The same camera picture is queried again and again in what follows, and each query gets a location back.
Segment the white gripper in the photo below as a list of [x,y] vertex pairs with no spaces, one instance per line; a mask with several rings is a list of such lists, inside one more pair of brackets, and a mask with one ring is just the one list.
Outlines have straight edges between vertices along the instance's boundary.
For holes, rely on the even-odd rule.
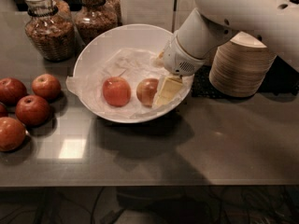
[[167,41],[164,51],[153,59],[152,65],[163,67],[177,76],[163,77],[158,82],[158,90],[154,96],[153,106],[169,104],[183,87],[182,77],[194,75],[206,63],[205,59],[193,58],[183,50],[178,42],[178,33],[174,32]]

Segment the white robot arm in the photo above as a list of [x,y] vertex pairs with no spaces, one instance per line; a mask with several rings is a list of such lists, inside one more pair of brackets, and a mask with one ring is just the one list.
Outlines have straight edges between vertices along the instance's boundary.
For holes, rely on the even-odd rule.
[[299,69],[299,5],[290,0],[195,0],[196,8],[166,43],[164,68],[185,77],[216,56],[209,73],[212,86],[232,97],[253,95],[267,69],[263,55],[233,50],[231,38],[243,32],[266,46],[293,69]]

